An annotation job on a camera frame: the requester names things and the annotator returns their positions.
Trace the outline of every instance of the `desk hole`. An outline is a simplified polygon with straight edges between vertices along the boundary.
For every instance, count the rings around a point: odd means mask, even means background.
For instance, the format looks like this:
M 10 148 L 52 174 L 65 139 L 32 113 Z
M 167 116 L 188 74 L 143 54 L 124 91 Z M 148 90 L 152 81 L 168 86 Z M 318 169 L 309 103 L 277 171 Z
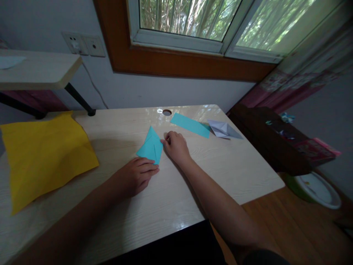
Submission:
M 170 110 L 163 110 L 162 112 L 166 116 L 171 116 L 172 112 Z

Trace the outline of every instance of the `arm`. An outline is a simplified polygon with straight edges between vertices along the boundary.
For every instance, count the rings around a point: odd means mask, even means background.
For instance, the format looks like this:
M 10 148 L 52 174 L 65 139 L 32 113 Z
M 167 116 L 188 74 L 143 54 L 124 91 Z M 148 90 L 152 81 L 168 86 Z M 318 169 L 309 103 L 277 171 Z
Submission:
M 40 236 L 13 264 L 73 263 L 81 244 L 111 207 L 147 187 L 159 171 L 153 163 L 147 158 L 131 160 Z
M 191 158 L 185 138 L 169 132 L 161 140 L 167 154 L 185 173 L 208 219 L 227 242 L 238 264 L 251 251 L 265 248 L 274 251 L 257 224 Z

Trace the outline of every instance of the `wooden window frame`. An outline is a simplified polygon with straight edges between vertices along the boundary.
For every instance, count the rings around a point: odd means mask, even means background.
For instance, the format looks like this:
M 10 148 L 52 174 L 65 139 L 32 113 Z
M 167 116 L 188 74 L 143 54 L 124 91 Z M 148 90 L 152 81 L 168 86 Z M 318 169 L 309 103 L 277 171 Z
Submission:
M 93 0 L 114 72 L 259 82 L 277 64 L 133 46 L 125 0 Z

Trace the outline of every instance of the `electrical outlet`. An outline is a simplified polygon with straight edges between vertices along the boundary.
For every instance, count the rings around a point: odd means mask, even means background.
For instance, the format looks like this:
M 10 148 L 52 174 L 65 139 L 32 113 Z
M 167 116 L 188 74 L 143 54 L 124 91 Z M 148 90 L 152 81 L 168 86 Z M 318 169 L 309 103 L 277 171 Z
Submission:
M 99 36 L 82 35 L 91 56 L 105 57 L 103 45 Z
M 88 50 L 86 44 L 81 38 L 79 33 L 73 32 L 62 32 L 61 33 L 66 41 L 67 46 L 69 47 L 71 53 L 79 55 L 88 55 Z

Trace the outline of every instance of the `white wall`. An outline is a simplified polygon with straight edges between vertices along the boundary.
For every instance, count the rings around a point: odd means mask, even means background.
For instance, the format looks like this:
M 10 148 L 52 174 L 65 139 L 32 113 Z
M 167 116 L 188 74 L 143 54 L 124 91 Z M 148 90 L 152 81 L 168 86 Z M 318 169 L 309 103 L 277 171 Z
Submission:
M 0 37 L 11 48 L 69 53 L 61 31 L 99 35 L 103 41 L 92 0 L 1 1 Z M 83 60 L 109 108 L 217 104 L 227 112 L 254 85 L 113 74 L 107 56 L 83 56 Z M 71 83 L 93 108 L 104 108 L 83 67 Z M 66 91 L 56 93 L 69 108 L 81 109 Z
M 353 75 L 347 74 L 287 110 L 293 125 L 342 155 L 320 167 L 353 200 Z

